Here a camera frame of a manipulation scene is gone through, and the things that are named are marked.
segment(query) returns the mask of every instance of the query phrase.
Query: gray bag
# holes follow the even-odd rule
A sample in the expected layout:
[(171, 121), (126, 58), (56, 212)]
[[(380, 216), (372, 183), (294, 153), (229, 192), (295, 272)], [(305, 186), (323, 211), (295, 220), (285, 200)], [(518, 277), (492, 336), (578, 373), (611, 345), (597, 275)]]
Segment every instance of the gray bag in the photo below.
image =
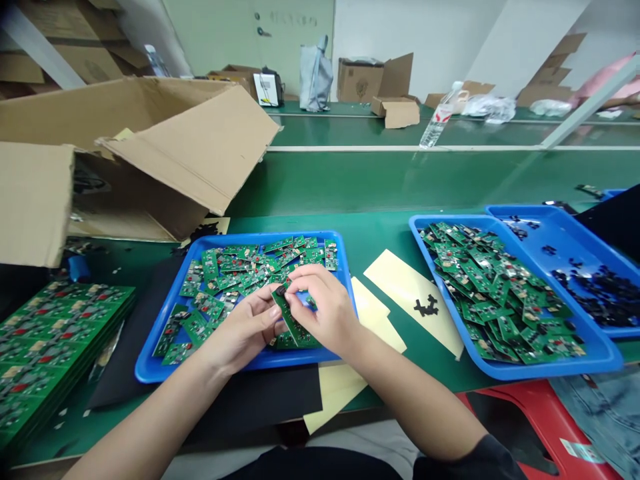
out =
[(325, 57), (329, 37), (320, 38), (318, 45), (300, 46), (300, 108), (316, 112), (329, 110), (327, 100), (333, 81), (331, 59)]

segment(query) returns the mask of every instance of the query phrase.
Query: yellow paper sheet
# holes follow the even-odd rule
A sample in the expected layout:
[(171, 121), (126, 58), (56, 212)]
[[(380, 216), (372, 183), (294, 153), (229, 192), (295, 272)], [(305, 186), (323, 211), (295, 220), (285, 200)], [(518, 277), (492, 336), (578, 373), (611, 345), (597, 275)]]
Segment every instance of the yellow paper sheet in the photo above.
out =
[(353, 287), (358, 317), (366, 318), (370, 314), (374, 315), (374, 317), (389, 316), (391, 310), (378, 300), (378, 297), (372, 294), (356, 277), (351, 277), (351, 286)]
[[(400, 305), (402, 310), (412, 316), (438, 342), (442, 343), (456, 359), (460, 358), (465, 346), (455, 328), (440, 290), (432, 282), (389, 250), (384, 250), (365, 270), (365, 276)], [(423, 317), (413, 308), (416, 299), (420, 300), (421, 305), (428, 305), (429, 295), (438, 300), (436, 304), (438, 314)]]
[[(392, 348), (398, 350), (398, 352), (402, 353), (407, 349), (407, 346), (388, 318), (361, 316), (360, 323), (382, 338)], [(319, 374), (322, 410), (304, 415), (303, 418), (309, 434), (312, 434), (334, 418), (367, 386), (367, 382), (355, 370), (344, 363), (320, 366)]]

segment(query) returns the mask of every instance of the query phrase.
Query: finger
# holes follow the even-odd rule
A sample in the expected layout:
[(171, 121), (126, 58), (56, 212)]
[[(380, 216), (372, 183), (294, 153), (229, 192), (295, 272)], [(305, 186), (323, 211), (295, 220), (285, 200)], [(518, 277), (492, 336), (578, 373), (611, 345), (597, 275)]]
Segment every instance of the finger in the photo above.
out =
[(304, 290), (309, 291), (316, 303), (318, 303), (318, 306), (324, 305), (332, 296), (328, 286), (316, 275), (296, 278), (296, 280), (290, 284), (287, 293), (295, 294), (298, 291)]
[(256, 290), (245, 298), (245, 302), (251, 306), (251, 311), (254, 315), (264, 312), (270, 306), (273, 305), (273, 297), (271, 292), (276, 290), (280, 286), (279, 283), (270, 283), (264, 287)]
[(318, 326), (318, 319), (315, 316), (315, 312), (312, 312), (306, 308), (300, 299), (293, 293), (286, 293), (285, 298), (289, 304), (289, 309), (293, 318), (298, 320), (304, 328), (306, 328), (310, 334), (314, 335), (316, 327)]
[(243, 322), (243, 331), (246, 337), (250, 337), (258, 332), (273, 328), (273, 325), (282, 317), (282, 310), (277, 305), (270, 309), (247, 319)]
[(273, 332), (274, 332), (276, 337), (278, 335), (282, 335), (284, 332), (288, 332), (288, 331), (289, 331), (289, 328), (288, 328), (287, 324), (284, 321), (276, 322), (276, 324), (273, 327)]
[(325, 284), (327, 284), (328, 287), (335, 286), (335, 282), (338, 282), (338, 280), (331, 274), (331, 272), (326, 268), (324, 268), (319, 263), (302, 265), (301, 267), (298, 267), (296, 268), (296, 270), (292, 271), (289, 274), (289, 278), (291, 280), (295, 280), (297, 278), (304, 277), (307, 275), (317, 275), (322, 279), (322, 281)]

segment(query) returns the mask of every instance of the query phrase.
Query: circuit board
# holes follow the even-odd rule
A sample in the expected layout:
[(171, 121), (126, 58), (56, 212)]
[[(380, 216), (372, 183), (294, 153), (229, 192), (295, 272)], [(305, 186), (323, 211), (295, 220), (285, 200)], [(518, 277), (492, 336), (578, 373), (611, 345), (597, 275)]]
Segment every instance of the circuit board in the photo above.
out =
[(133, 306), (132, 287), (54, 281), (0, 325), (0, 448), (17, 451)]
[(587, 354), (568, 306), (494, 232), (440, 222), (419, 233), (482, 358), (530, 365)]
[[(324, 264), (328, 270), (336, 271), (337, 257), (336, 242), (304, 235), (287, 237), (267, 245), (229, 245), (224, 249), (204, 250), (200, 260), (192, 260), (189, 264), (180, 289), (180, 296), (187, 297), (187, 302), (175, 305), (153, 356), (162, 357), (163, 365), (180, 363), (202, 346), (243, 297), (270, 283), (286, 283), (289, 274), (300, 265)], [(284, 298), (277, 301), (283, 304), (283, 312), (289, 312)], [(311, 297), (306, 302), (310, 308), (316, 308)], [(278, 336), (271, 348), (320, 347), (293, 318), (289, 318), (288, 326), (292, 330)], [(181, 329), (190, 340), (188, 349), (187, 343), (178, 340)]]

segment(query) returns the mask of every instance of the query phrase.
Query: blue plastic tray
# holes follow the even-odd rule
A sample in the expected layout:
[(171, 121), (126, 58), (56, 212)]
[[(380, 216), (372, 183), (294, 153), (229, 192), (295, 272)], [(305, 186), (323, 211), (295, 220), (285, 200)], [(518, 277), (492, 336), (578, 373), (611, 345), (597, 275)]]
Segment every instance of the blue plastic tray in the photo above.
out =
[[(509, 216), (518, 215), (521, 220), (519, 227), (529, 234), (522, 242), (522, 248), (548, 275), (556, 269), (569, 274), (575, 269), (569, 263), (569, 258), (574, 258), (583, 262), (579, 270), (583, 275), (595, 273), (601, 265), (606, 265), (611, 271), (640, 286), (638, 270), (628, 260), (562, 209), (545, 205), (488, 205), (485, 209), (488, 214), (507, 224), (513, 224)], [(529, 221), (540, 224), (540, 228), (529, 228), (526, 226)], [(556, 254), (543, 252), (545, 245), (555, 247)], [(571, 288), (581, 297), (593, 297), (574, 281), (571, 282)], [(640, 337), (640, 326), (602, 327), (602, 330), (611, 338)]]
[[(467, 332), (467, 328), (455, 308), (449, 291), (444, 281), (435, 272), (435, 264), (429, 255), (427, 247), (420, 238), (418, 229), (428, 227), (430, 223), (440, 221), (462, 223), (468, 227), (476, 227), (485, 231), (495, 232), (500, 240), (505, 244), (505, 250), (515, 255), (534, 274), (545, 278), (549, 286), (564, 300), (567, 306), (574, 313), (570, 320), (576, 326), (576, 332), (585, 341), (584, 348), (586, 356), (580, 358), (562, 359), (553, 363), (540, 363), (538, 365), (512, 365), (509, 363), (494, 362), (484, 360), (475, 349), (473, 341)], [(427, 265), (433, 274), (435, 283), (442, 293), (447, 308), (451, 312), (453, 322), (469, 352), (469, 356), (475, 364), (488, 376), (498, 380), (524, 380), (541, 377), (560, 377), (564, 375), (577, 375), (580, 373), (602, 373), (621, 369), (623, 366), (622, 354), (613, 342), (600, 330), (598, 325), (588, 316), (578, 303), (571, 298), (570, 294), (560, 286), (560, 284), (547, 275), (536, 262), (534, 262), (527, 252), (522, 248), (520, 240), (511, 230), (495, 217), (487, 215), (415, 215), (409, 220), (409, 226), (413, 232)]]
[(627, 189), (620, 189), (620, 190), (602, 190), (602, 193), (605, 194), (604, 197), (602, 197), (600, 199), (600, 201), (606, 201), (609, 200), (610, 198), (614, 198), (616, 195), (620, 195), (622, 192), (626, 192)]
[[(299, 237), (304, 235), (305, 237), (317, 237), (318, 246), (324, 246), (324, 240), (331, 239), (336, 242), (337, 254), (338, 254), (338, 270), (333, 272), (334, 276), (340, 280), (340, 282), (347, 288), (353, 308), (355, 309), (355, 300), (353, 298), (353, 288), (351, 287), (351, 276), (349, 274), (349, 265), (347, 264), (347, 254), (345, 250), (345, 243), (342, 240), (342, 236), (336, 231), (302, 231), (302, 232), (284, 232), (284, 233), (245, 233), (241, 235), (210, 235), (208, 237), (202, 237), (191, 245), (185, 260), (182, 263), (182, 267), (178, 272), (167, 299), (165, 300), (158, 317), (153, 324), (153, 328), (149, 333), (147, 341), (145, 342), (138, 360), (135, 364), (135, 376), (142, 383), (156, 383), (162, 382), (178, 368), (178, 365), (162, 365), (162, 358), (152, 357), (153, 350), (155, 349), (160, 334), (165, 327), (167, 318), (173, 310), (173, 306), (176, 303), (181, 305), (188, 305), (189, 310), (192, 310), (191, 299), (187, 297), (181, 297), (179, 295), (180, 287), (187, 274), (189, 264), (192, 259), (200, 259), (204, 250), (226, 247), (228, 245), (260, 245), (260, 252), (262, 252), (262, 245), (276, 242), (287, 237)], [(306, 294), (299, 293), (302, 300), (306, 298)], [(189, 338), (184, 329), (180, 329), (175, 343), (188, 342)], [(273, 351), (264, 349), (262, 352), (250, 362), (245, 370), (258, 370), (267, 368), (280, 368), (290, 367), (293, 365), (304, 365), (307, 363), (318, 363), (323, 361), (338, 360), (338, 356), (327, 350), (326, 348), (319, 349), (304, 349), (304, 350), (286, 350), (286, 351)]]

